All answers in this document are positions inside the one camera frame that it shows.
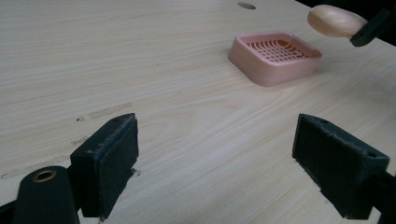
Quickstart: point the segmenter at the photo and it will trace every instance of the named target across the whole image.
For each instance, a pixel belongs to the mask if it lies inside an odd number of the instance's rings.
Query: light wood surface
[[[396,48],[354,48],[292,0],[0,2],[0,204],[106,121],[136,113],[141,170],[106,223],[376,223],[342,219],[291,157],[297,118],[340,126],[396,172]],[[227,59],[236,34],[282,30],[315,74],[264,88]],[[81,218],[81,223],[97,223]]]

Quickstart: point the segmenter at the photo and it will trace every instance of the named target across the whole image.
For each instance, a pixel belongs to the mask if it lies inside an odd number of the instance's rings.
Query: pink soap dish
[[[313,73],[321,53],[286,32],[237,35],[228,55],[252,82],[270,87]]]

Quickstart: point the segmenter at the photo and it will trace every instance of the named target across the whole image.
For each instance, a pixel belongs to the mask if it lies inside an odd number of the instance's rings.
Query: brass screw hole
[[[253,5],[249,4],[249,3],[238,2],[237,4],[238,4],[238,6],[244,7],[244,8],[247,8],[247,9],[256,9],[255,6],[253,6]]]
[[[36,183],[45,182],[47,180],[52,179],[54,176],[56,176],[56,171],[54,170],[43,171],[35,175],[35,177],[33,177],[33,182]]]

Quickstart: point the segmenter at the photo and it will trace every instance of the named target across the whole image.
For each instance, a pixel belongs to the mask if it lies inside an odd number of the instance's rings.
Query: wood grain
[[[0,204],[21,179],[134,112],[140,157],[106,223],[361,223],[342,219],[291,157],[299,113],[391,157],[396,50],[354,48],[295,1],[0,3]],[[284,30],[319,49],[311,77],[272,88],[227,59],[236,34]],[[370,219],[376,223],[374,209]],[[97,223],[81,218],[81,223]]]

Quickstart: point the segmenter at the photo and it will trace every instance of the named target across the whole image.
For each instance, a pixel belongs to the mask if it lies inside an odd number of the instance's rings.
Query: pink plastic tray
[[[313,73],[321,53],[286,32],[237,35],[229,60],[254,83],[270,87]]]

